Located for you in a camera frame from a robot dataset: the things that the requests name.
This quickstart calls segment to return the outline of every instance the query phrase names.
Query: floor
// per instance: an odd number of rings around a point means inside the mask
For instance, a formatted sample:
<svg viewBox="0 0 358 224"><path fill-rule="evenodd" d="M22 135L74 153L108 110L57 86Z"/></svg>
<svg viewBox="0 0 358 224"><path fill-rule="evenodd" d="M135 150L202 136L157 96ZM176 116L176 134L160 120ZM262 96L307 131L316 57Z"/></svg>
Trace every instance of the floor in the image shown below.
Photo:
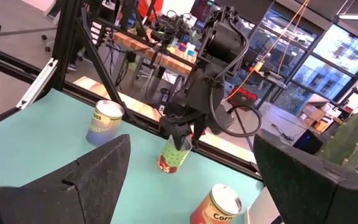
<svg viewBox="0 0 358 224"><path fill-rule="evenodd" d="M0 0L0 24L2 25L2 33L53 27L53 24L43 16L42 11L21 0ZM0 49L7 54L42 68L51 57L50 53L44 50L45 42L43 42L40 37L43 34L45 34L48 37L48 41L50 41L53 40L55 31L0 36ZM100 48L99 53L102 60L104 60L106 56L109 55L109 50ZM108 70L110 67L109 61L109 59L106 60ZM82 76L100 81L93 65L87 61L78 62L77 71L70 72L67 75L67 80L73 82ZM142 96L144 96L143 92L145 91L147 79L140 78L135 82L134 86L131 86L130 81L132 76L133 73L129 71L122 82L122 91L129 96L145 101L145 98ZM163 82L163 85L169 86L170 84L169 82ZM28 84L0 72L0 114L15 106L28 87ZM300 137L305 128L307 128L292 114L269 103L265 103L260 112L263 115L262 128L276 135L279 135L279 132L272 127L272 123L284 130L286 135L294 137L294 139ZM256 128L257 120L255 115L245 111L239 111L239 114L247 131ZM235 122L230 127L230 130L242 132L238 122ZM234 138L227 134L220 134L219 136L238 146L252 150L253 137L245 139Z"/></svg>

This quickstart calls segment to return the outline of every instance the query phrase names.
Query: black metal frame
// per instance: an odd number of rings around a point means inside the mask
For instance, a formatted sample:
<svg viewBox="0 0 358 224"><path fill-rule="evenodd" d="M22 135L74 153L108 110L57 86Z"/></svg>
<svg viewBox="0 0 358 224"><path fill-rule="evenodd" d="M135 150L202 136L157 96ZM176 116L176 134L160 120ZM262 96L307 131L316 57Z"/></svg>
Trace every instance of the black metal frame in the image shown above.
<svg viewBox="0 0 358 224"><path fill-rule="evenodd" d="M56 72L53 74L50 83L44 88L45 91L43 92L43 94L41 94L39 98L45 96L52 88L56 88L57 90L60 90L66 93L67 95L74 97L75 99L80 100L90 106L95 106L99 100L104 99L102 96L96 95L88 90L76 86L75 84L65 81L65 74L67 70L68 59L70 56L71 45L73 43L75 35L78 35L78 37L81 38L81 40L84 40L83 43L86 49L89 51L89 56L91 57L91 60L94 63L96 71L99 74L104 86L106 87L109 96L112 98L112 100L120 102L121 99L114 85L112 84L112 81L108 77L108 73L106 71L106 68L103 66L100 57L98 56L96 47L89 40L89 37L86 35L86 31L81 26L82 23L77 17L76 12L80 10L80 4L81 4L80 1L77 0L65 1L64 8L60 14L60 21L56 34L57 38L55 39L55 45L52 54L52 57L59 61L58 67ZM101 23L102 25L112 27L113 29L116 29L118 32L123 32L128 36L133 37L134 39L141 41L142 43L150 47L153 47L153 45L140 39L138 36L130 34L125 30L122 30L121 28L114 26L112 23L108 21L104 21L102 19L97 19L96 21ZM192 65L187 60L177 57L176 55L169 54L169 56L172 56L173 58L187 65ZM22 80L23 82L33 83L37 75L41 72L41 69L29 65L26 62L23 62L17 58L14 58L10 55L1 52L0 71L12 77L15 77L19 80ZM16 108L12 108L7 112L1 114L0 121L3 121L4 119L8 118L10 115L16 113L17 111L18 110ZM147 118L142 114L136 113L134 111L131 111L131 114L133 115L132 117L126 116L123 118L123 120L141 129L144 129L152 134L167 139L166 136L162 136L159 134L158 122L150 118ZM205 156L224 166L232 168L242 174L248 175L256 180L263 181L261 176L256 174L257 170L255 168L255 164L251 162L240 159L228 152L210 146L209 144L206 144L205 142L202 141L196 142L196 146L193 148L193 150L202 156Z"/></svg>

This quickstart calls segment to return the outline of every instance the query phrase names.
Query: wooden table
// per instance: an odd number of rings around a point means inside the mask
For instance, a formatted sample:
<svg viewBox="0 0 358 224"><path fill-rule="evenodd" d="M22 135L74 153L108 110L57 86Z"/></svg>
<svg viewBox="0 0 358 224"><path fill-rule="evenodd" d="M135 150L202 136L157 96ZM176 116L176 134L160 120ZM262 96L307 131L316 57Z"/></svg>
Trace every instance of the wooden table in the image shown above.
<svg viewBox="0 0 358 224"><path fill-rule="evenodd" d="M150 38L151 29L147 29L146 32ZM112 39L120 47L124 47L127 50L136 50L136 52L135 52L136 54L141 54L143 57L146 57L146 58L152 58L155 53L154 49L151 49L149 46L147 46L147 45L145 45L145 44L121 33L121 32L114 33ZM183 58L183 59L191 62L191 63L195 63L196 58L197 58L196 52L195 52L194 56L189 56L187 54L187 51L182 52L176 48L175 48L174 54L176 56L179 56L180 58ZM192 69L191 66L188 66L185 63L182 63L182 62L180 62L172 57L169 57L168 55L164 55L164 54L159 54L156 58L156 62L160 62L160 64L163 65L164 67L167 67L169 70L178 72L180 75L187 76L190 74L191 69Z"/></svg>
<svg viewBox="0 0 358 224"><path fill-rule="evenodd" d="M75 81L74 84L86 90L89 90L99 96L110 99L105 87L101 83L98 83L88 77L82 77L79 80ZM125 102L125 104L130 110L140 113L150 119L153 119L154 121L158 122L160 120L161 118L160 113L156 109L152 108L151 106L146 105L145 103L142 103L140 101L137 101L123 93L119 93L119 96L121 97L121 100ZM222 149L223 151L235 155L245 161L256 163L254 153L252 153L250 150L241 148L209 132L206 132L206 134L200 138L200 141L203 141L216 148Z"/></svg>

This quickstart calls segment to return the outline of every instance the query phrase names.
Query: metal bracket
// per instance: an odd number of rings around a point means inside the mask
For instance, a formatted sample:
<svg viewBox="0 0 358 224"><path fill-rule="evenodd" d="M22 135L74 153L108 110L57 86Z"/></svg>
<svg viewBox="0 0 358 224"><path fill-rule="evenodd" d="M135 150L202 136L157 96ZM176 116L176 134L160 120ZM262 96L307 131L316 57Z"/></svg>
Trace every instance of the metal bracket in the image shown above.
<svg viewBox="0 0 358 224"><path fill-rule="evenodd" d="M30 88L24 93L22 99L17 103L16 108L24 110L26 107L30 106L40 95L41 91L45 85L49 82L53 73L57 68L58 60L51 58L47 65L39 73L38 77L31 84Z"/></svg>

